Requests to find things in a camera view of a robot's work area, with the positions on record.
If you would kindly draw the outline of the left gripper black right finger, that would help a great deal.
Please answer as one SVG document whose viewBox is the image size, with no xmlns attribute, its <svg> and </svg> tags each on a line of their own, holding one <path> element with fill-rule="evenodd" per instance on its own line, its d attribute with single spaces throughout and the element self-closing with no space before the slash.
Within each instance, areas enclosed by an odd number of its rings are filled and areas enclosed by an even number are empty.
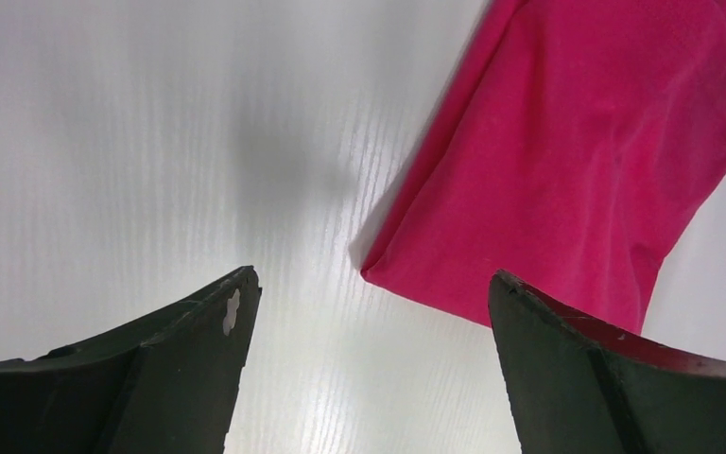
<svg viewBox="0 0 726 454">
<path fill-rule="evenodd" d="M 726 361 L 637 336 L 506 271 L 489 310 L 524 452 L 726 453 Z"/>
</svg>

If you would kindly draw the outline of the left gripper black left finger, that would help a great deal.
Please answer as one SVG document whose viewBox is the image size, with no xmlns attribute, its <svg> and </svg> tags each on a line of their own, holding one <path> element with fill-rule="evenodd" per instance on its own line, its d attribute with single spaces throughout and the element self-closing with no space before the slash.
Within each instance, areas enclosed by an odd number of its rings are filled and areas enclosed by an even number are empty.
<svg viewBox="0 0 726 454">
<path fill-rule="evenodd" d="M 0 361 L 0 453 L 220 453 L 262 290 L 251 266 L 33 359 Z"/>
</svg>

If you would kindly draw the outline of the red t shirt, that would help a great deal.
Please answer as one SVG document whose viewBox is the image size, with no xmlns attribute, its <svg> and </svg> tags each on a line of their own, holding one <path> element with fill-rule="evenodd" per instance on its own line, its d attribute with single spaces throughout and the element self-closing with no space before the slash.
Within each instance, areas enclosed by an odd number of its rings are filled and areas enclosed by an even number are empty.
<svg viewBox="0 0 726 454">
<path fill-rule="evenodd" d="M 488 324 L 499 270 L 639 332 L 726 174 L 726 1 L 496 1 L 361 267 Z"/>
</svg>

